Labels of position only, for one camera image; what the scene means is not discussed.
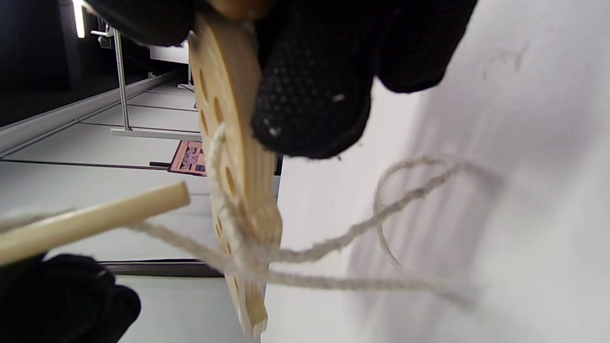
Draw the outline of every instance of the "fluorescent light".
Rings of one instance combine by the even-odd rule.
[[[76,20],[76,34],[79,38],[85,38],[85,23],[82,19],[82,0],[72,0],[74,6],[74,20]]]

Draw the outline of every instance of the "gloved hand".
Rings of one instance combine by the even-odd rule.
[[[140,299],[90,258],[36,256],[0,268],[0,342],[117,343]]]
[[[123,34],[161,46],[179,45],[195,12],[210,10],[203,0],[87,2]],[[397,93],[442,80],[475,5],[476,0],[278,0],[256,23],[264,75],[251,123],[255,137],[289,156],[338,155],[362,136],[375,76]]]

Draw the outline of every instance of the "dark background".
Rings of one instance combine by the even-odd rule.
[[[85,38],[78,38],[71,0],[0,0],[0,126],[118,87],[114,49],[102,49],[92,30],[98,19],[83,11]],[[187,65],[149,58],[149,50],[125,36],[127,84]]]

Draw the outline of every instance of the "printed picture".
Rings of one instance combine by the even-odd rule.
[[[168,171],[170,173],[206,176],[206,156],[203,153],[201,142],[180,141]]]

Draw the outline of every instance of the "wooden dowel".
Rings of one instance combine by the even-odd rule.
[[[180,182],[132,198],[47,218],[0,234],[0,265],[137,223],[189,203],[187,186]]]

